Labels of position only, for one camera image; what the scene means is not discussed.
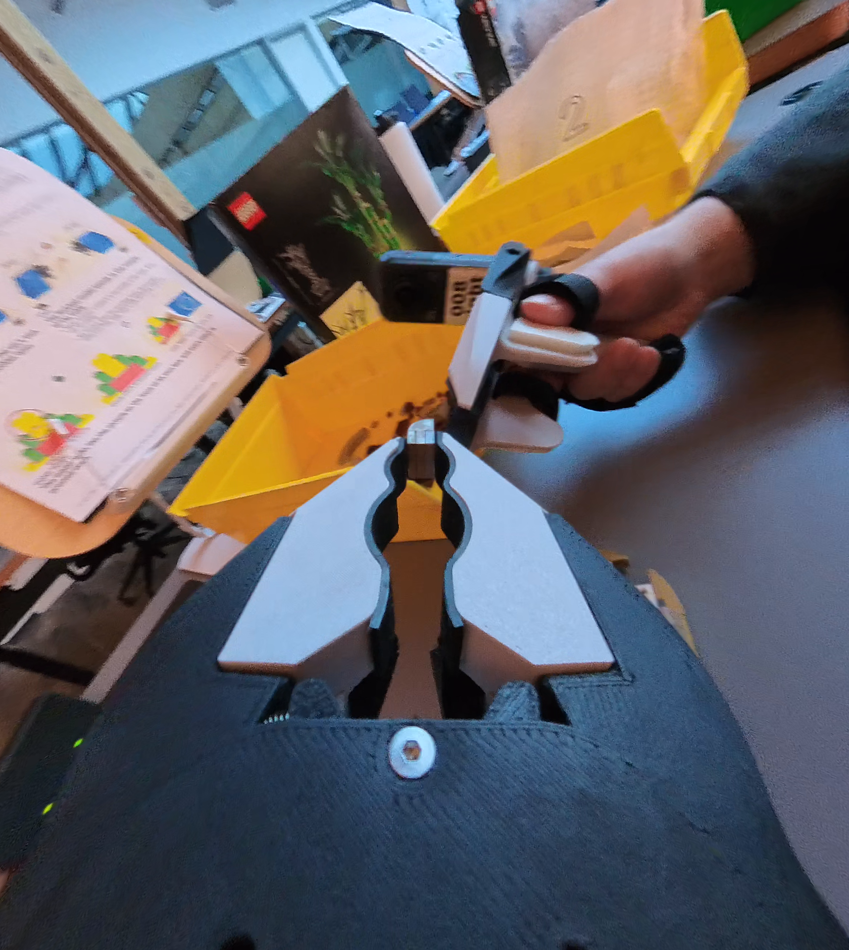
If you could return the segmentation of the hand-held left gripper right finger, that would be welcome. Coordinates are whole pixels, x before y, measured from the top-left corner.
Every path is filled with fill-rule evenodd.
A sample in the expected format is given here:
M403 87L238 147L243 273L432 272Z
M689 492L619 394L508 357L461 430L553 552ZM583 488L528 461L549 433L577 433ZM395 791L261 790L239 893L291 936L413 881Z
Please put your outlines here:
M483 716L512 681L610 671L613 653L548 512L453 436L436 439L442 626L432 665L444 716Z

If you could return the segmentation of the black bamboo toy set box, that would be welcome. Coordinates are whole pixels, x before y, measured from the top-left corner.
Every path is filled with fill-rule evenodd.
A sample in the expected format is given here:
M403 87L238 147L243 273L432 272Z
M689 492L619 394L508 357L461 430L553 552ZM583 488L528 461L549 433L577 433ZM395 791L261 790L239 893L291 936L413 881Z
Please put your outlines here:
M357 282L378 295L382 255L446 250L348 87L207 207L258 276L315 321Z

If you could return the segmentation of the black charger box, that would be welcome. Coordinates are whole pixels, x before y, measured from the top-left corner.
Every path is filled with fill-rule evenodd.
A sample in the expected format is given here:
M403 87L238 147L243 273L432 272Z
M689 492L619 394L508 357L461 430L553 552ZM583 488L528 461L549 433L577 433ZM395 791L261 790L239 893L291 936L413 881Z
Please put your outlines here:
M24 861L101 706L60 694L39 697L0 760L0 871Z

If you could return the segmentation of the person's right forearm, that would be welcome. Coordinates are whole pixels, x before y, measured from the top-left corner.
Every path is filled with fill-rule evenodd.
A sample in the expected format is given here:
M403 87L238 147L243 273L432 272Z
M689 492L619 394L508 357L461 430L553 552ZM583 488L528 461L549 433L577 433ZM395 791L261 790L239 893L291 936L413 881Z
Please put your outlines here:
M849 318L849 63L697 196L719 199L749 236L754 278L742 295L830 292Z

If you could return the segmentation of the person's right hand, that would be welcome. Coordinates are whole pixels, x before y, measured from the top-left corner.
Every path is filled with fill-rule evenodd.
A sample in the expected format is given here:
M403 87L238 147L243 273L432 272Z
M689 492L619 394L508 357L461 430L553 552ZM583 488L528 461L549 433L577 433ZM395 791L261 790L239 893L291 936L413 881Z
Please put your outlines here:
M598 291L590 328L601 339L597 362L575 375L539 375L563 395L617 404L658 372L661 356L650 343L667 334L683 337L713 302L745 289L754 255L730 207L703 196L575 272Z

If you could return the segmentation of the narrow black toy set box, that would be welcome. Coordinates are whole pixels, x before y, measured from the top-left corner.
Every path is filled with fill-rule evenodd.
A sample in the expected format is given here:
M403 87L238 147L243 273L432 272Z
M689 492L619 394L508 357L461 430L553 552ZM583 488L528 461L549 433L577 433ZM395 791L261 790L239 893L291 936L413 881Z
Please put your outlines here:
M494 23L491 1L455 1L457 27L484 105L510 89L512 78Z

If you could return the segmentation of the brown paper bag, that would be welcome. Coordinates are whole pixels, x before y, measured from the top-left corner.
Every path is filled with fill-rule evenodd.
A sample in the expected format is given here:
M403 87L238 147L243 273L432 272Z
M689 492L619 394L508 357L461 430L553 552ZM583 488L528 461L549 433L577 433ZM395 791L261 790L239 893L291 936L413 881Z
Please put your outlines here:
M703 109L702 1L611 1L548 41L486 110L508 184L654 109L679 144Z

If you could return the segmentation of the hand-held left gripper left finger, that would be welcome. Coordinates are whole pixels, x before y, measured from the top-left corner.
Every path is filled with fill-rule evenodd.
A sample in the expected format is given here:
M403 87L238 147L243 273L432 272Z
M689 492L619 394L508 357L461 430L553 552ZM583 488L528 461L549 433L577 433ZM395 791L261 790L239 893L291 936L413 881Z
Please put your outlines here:
M406 440L301 505L218 655L227 671L319 679L352 716L379 716L399 655L390 566Z

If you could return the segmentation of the pile of brown toy bricks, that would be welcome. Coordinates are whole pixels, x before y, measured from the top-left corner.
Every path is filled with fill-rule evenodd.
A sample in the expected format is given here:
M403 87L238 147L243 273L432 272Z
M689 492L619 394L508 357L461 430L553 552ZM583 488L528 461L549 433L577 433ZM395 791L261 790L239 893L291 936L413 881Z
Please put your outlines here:
M338 457L339 468L350 468L395 437L406 438L410 427L430 420L436 431L444 431L450 420L450 391L448 389L415 402L408 400L353 427L345 439Z

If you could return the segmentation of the small grey toy brick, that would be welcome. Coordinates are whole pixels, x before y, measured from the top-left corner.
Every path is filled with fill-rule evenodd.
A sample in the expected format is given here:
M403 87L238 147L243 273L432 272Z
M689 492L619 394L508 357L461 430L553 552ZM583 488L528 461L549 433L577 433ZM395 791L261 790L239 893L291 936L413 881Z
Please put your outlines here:
M405 436L407 478L430 486L435 480L436 428L433 418L409 425Z

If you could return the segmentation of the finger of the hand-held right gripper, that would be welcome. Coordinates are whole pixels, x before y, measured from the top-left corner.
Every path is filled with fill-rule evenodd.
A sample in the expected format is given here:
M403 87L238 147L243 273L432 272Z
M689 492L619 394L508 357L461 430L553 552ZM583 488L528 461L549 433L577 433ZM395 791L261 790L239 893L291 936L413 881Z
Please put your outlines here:
M492 447L499 440L499 410L498 403L489 403L479 411L450 403L443 434L464 447Z
M519 304L506 296L484 291L476 299L447 371L455 410L478 409L499 347L519 316Z

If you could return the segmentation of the green plastic bin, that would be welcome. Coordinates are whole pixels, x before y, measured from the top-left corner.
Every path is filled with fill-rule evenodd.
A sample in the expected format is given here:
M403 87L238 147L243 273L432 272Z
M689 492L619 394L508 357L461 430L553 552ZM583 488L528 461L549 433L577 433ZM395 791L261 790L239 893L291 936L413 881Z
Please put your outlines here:
M748 41L800 1L704 1L706 15L726 10L741 42Z

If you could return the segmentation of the yellow plastic bin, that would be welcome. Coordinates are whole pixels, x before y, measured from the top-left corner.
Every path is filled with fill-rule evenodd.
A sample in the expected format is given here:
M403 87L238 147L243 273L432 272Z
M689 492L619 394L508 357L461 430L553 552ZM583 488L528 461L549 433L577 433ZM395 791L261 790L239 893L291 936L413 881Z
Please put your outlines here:
M749 91L748 60L729 12L704 18L701 38L705 100L682 145L653 109L505 184L492 154L432 222L446 247L489 255L512 240L537 250L578 224L599 240L641 208L656 221L681 207Z
M459 326L379 320L269 376L169 513L254 540L358 465L337 463L356 424L447 389L461 333Z

